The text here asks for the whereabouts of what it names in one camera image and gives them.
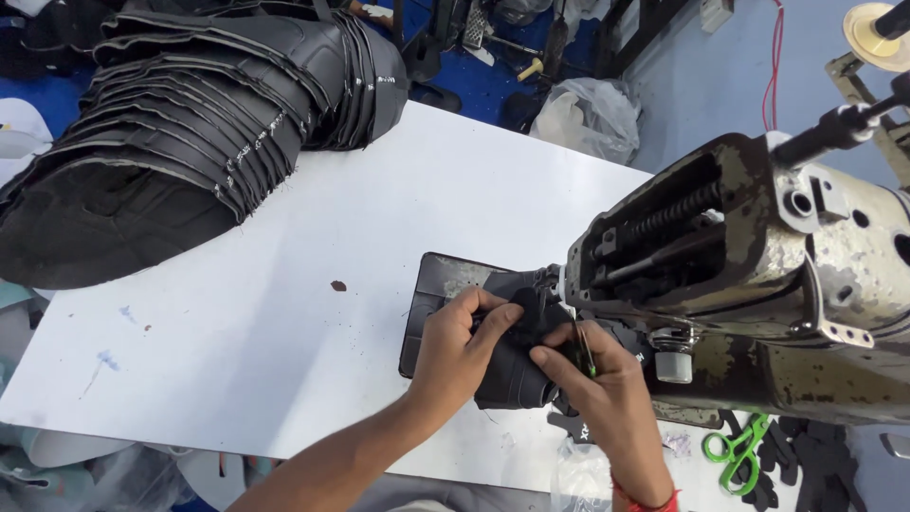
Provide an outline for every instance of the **right hand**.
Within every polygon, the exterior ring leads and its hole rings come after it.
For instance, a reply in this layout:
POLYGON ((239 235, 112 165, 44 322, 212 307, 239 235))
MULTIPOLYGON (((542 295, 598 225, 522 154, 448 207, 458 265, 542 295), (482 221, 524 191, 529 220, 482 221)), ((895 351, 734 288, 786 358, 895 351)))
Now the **right hand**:
POLYGON ((574 339, 571 323, 531 349, 531 359, 568 394, 626 495, 646 507, 661 507, 672 497, 673 481, 663 462, 661 433, 642 366, 596 322, 580 322, 578 327, 591 348, 596 377, 586 377, 552 348, 574 339))

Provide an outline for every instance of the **left hand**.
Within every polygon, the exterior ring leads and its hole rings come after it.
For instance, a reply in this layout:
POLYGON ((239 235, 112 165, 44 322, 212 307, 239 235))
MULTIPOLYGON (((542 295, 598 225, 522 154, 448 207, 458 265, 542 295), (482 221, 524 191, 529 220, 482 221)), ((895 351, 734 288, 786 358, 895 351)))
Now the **left hand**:
POLYGON ((423 325, 414 379, 405 399, 435 423, 449 421, 465 405, 487 372, 493 347, 524 310, 477 286, 471 286, 433 313, 423 325), (470 335, 471 314, 489 311, 470 335))

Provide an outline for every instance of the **green scissors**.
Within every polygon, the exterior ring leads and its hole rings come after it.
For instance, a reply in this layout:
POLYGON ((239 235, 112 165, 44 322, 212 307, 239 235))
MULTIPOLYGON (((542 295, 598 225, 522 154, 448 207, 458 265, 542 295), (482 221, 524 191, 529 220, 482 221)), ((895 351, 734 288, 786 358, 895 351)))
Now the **green scissors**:
POLYGON ((704 438, 702 442, 702 449, 704 450, 704 455, 708 457, 708 460, 712 462, 727 462, 727 467, 721 473, 721 486, 724 489, 727 489, 731 494, 736 496, 745 496, 752 492, 752 489, 755 488, 755 484, 758 482, 758 459, 755 458, 755 447, 762 441, 764 433, 768 431, 768 427, 771 424, 768 422, 768 415, 754 415, 749 421, 749 425, 746 426, 743 430, 743 434, 735 438, 733 441, 727 439, 726 435, 723 435, 719 432, 713 432, 704 438), (708 444, 712 439, 718 438, 723 443, 723 451, 718 455, 711 451, 711 448, 708 444), (749 444, 742 451, 740 455, 737 455, 733 450, 738 445, 748 442, 749 444), (749 464, 752 465, 749 472, 749 481, 743 482, 743 486, 738 489, 730 488, 730 479, 733 477, 733 474, 736 473, 736 470, 743 465, 743 462, 748 460, 749 464))

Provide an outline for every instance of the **table surface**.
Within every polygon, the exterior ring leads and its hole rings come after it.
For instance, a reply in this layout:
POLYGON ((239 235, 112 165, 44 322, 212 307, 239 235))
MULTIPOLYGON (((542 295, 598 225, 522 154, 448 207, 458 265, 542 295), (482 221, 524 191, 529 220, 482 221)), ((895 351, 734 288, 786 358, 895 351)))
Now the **table surface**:
MULTIPOLYGON (((0 421, 290 458, 407 389, 399 351, 425 252, 515 270, 563 262, 597 213, 649 177, 409 102, 363 151, 302 153, 243 226, 59 292, 0 421)), ((389 471, 549 491, 565 432, 547 412, 468 402, 389 471)), ((700 469, 683 477, 716 482, 721 465, 692 432, 700 469)))

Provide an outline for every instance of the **forearm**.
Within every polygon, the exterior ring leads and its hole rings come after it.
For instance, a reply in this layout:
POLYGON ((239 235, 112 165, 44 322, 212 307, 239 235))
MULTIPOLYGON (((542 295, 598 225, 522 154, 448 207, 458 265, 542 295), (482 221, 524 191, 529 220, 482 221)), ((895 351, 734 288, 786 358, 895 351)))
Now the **forearm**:
POLYGON ((426 441, 438 422, 402 396, 279 466, 229 512, 347 510, 389 466, 426 441))

